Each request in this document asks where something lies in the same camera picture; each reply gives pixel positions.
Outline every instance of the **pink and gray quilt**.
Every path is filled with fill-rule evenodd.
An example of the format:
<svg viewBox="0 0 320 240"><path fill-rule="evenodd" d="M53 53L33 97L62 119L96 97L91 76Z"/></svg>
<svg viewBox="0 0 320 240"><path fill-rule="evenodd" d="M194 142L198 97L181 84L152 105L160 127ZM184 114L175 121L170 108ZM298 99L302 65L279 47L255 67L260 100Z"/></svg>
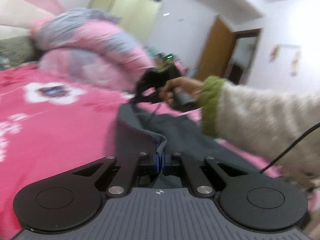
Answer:
<svg viewBox="0 0 320 240"><path fill-rule="evenodd" d="M116 26L119 20L98 9L75 8L35 22L32 37L39 49L47 51L39 69L112 90L133 91L155 63L131 35Z"/></svg>

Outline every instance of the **brown door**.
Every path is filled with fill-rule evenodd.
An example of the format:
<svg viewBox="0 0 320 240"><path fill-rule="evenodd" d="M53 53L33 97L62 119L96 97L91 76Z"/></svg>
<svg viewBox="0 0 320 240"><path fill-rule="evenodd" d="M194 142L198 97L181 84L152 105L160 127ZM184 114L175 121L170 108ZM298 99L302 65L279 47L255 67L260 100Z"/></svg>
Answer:
<svg viewBox="0 0 320 240"><path fill-rule="evenodd" d="M218 17L207 39L198 72L194 78L203 81L211 75L223 77L235 43L234 34Z"/></svg>

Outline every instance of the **gray gripper base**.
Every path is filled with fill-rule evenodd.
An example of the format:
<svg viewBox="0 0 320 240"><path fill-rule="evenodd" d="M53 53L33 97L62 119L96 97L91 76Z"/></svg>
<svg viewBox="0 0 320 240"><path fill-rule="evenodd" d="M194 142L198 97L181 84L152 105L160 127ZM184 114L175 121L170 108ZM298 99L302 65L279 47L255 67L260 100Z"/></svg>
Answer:
<svg viewBox="0 0 320 240"><path fill-rule="evenodd" d="M23 230L15 240L310 240L292 228L261 234L229 222L208 199L186 188L134 188L123 198L107 201L89 224L59 235Z"/></svg>

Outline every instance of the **person's arm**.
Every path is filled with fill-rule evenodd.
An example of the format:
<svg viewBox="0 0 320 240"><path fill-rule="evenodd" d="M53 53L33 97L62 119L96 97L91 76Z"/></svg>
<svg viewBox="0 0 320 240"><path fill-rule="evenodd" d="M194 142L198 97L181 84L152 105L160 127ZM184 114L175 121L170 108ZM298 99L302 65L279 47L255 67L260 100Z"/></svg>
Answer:
<svg viewBox="0 0 320 240"><path fill-rule="evenodd" d="M208 78L199 98L203 131L272 160L320 122L320 93L285 94ZM320 173L320 130L303 139L277 164Z"/></svg>

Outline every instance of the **yellow cabinet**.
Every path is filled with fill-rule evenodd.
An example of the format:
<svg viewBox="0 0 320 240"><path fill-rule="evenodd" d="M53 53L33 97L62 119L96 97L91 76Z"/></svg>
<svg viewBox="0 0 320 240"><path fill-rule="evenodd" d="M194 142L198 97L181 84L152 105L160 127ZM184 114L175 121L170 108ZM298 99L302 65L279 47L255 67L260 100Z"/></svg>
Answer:
<svg viewBox="0 0 320 240"><path fill-rule="evenodd" d="M110 11L121 17L119 27L134 36L142 44L152 31L160 3L153 0L91 0L89 8Z"/></svg>

